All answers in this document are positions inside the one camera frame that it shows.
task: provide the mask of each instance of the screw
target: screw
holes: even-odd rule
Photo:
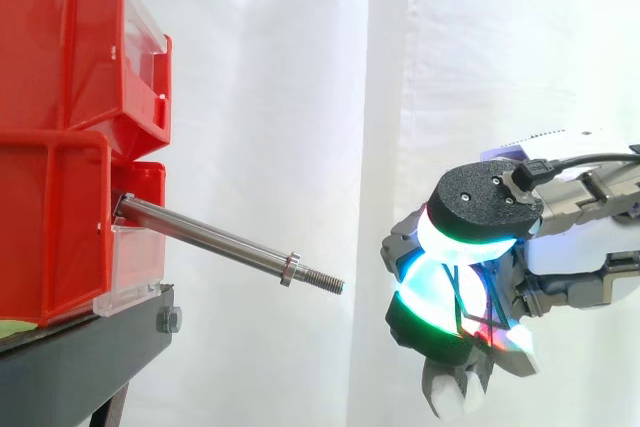
[[[344,289],[344,282],[342,280],[313,269],[306,269],[304,277],[300,280],[306,284],[331,292],[332,294],[340,295],[342,294],[342,289]]]
[[[182,326],[182,309],[180,307],[165,307],[158,314],[160,330],[165,334],[177,334]]]

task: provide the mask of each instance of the green light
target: green light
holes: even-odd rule
[[[487,244],[468,244],[447,237],[432,223],[425,208],[418,221],[418,242],[429,258],[450,265],[472,265],[494,260],[507,252],[516,239]]]
[[[482,280],[468,265],[458,266],[460,296],[469,314],[484,317],[487,293]],[[409,267],[398,288],[400,300],[428,324],[452,335],[457,334],[455,295],[442,264],[427,254]],[[473,335],[479,322],[462,318],[462,328]]]

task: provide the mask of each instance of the white fingertip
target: white fingertip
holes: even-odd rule
[[[451,422],[464,414],[464,397],[454,377],[439,375],[433,378],[431,404],[444,422]]]
[[[464,411],[474,412],[484,400],[484,389],[480,377],[475,372],[467,372],[467,395],[464,398]]]

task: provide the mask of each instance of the red plastic bin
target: red plastic bin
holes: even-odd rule
[[[112,165],[97,132],[0,132],[0,172],[0,320],[90,310],[112,288],[112,189],[164,204],[164,167]],[[162,263],[151,267],[162,278]]]
[[[114,159],[169,143],[171,41],[139,0],[0,0],[0,130],[93,130]]]

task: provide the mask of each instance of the robotic hand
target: robotic hand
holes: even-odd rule
[[[539,158],[567,148],[581,155]],[[606,150],[619,153],[594,154]],[[521,317],[608,305],[640,283],[640,150],[631,150],[561,132],[489,152],[447,172],[383,241],[399,282],[386,320],[399,345],[425,356],[422,390],[438,417],[477,409],[495,364],[537,372]]]

